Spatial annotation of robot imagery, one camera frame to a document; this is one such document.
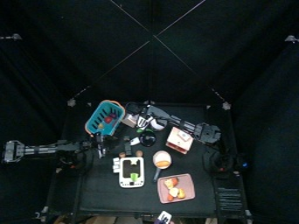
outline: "orange plate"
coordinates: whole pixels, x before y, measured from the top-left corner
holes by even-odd
[[[175,187],[176,188],[181,188],[184,190],[184,193],[185,193],[184,199],[173,198],[172,201],[169,201],[167,199],[167,196],[168,196],[168,193],[169,193],[169,189],[164,185],[164,181],[167,179],[171,179],[171,178],[177,178],[179,179],[179,184]],[[193,184],[192,184],[192,176],[191,176],[191,174],[185,173],[185,174],[180,174],[180,175],[158,178],[157,179],[157,193],[158,193],[160,201],[164,204],[165,203],[179,202],[179,201],[183,201],[183,200],[193,199],[195,198],[195,191],[193,191]]]

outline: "black curtain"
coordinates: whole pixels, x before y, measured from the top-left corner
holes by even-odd
[[[256,221],[296,223],[299,43],[284,39],[297,9],[293,0],[1,1],[0,36],[22,38],[0,40],[1,144],[54,143],[72,98],[228,102]],[[1,166],[0,221],[41,210],[52,170],[52,161]]]
[[[299,45],[288,44],[237,98],[233,124],[247,153],[251,212],[263,223],[296,223],[299,193]]]

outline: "black table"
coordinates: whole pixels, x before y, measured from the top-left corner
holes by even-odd
[[[229,120],[229,112],[220,105],[207,107],[205,105],[154,105],[169,115],[181,118],[185,122],[197,124],[208,123],[217,125],[221,130],[225,146],[236,152],[233,130]],[[89,119],[97,104],[78,104],[69,109],[68,119],[62,131],[62,139],[81,141],[86,137],[84,130],[85,121]],[[112,170],[112,159],[118,152],[125,150],[124,136],[137,137],[136,129],[120,124],[114,137],[117,140],[109,145],[109,153],[98,159],[98,153],[93,150],[88,154],[92,167],[77,177],[72,173],[54,175],[48,200],[52,211],[61,211],[86,215],[125,215],[146,216],[157,215],[161,211],[177,217],[232,217],[233,213],[224,211],[220,206],[223,200],[217,193],[225,187],[237,189],[240,193],[240,210],[237,218],[245,218],[245,195],[241,177],[228,175],[224,178],[212,176],[203,167],[203,154],[208,147],[193,141],[191,150],[185,155],[165,146],[165,140],[171,133],[172,125],[164,130],[154,132],[156,143],[150,147],[141,144],[132,146],[132,152],[141,150],[144,153],[144,186],[138,188],[122,188],[118,185],[117,174]],[[158,199],[157,187],[153,182],[154,165],[153,154],[167,151],[172,156],[172,165],[161,171],[160,177],[188,173],[195,188],[195,198],[175,203],[163,204]]]

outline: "blue basket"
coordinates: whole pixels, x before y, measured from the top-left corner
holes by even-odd
[[[120,121],[125,115],[125,109],[117,101],[104,100],[85,123],[85,131],[93,135],[112,136]]]

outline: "orange food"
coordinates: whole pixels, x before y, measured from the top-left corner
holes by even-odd
[[[168,193],[167,199],[168,201],[173,201],[173,196],[169,193]]]
[[[160,167],[165,167],[168,166],[171,163],[168,161],[160,161],[157,163],[154,163],[154,165],[160,168]]]
[[[177,186],[179,184],[179,179],[177,178],[172,178],[172,186]]]

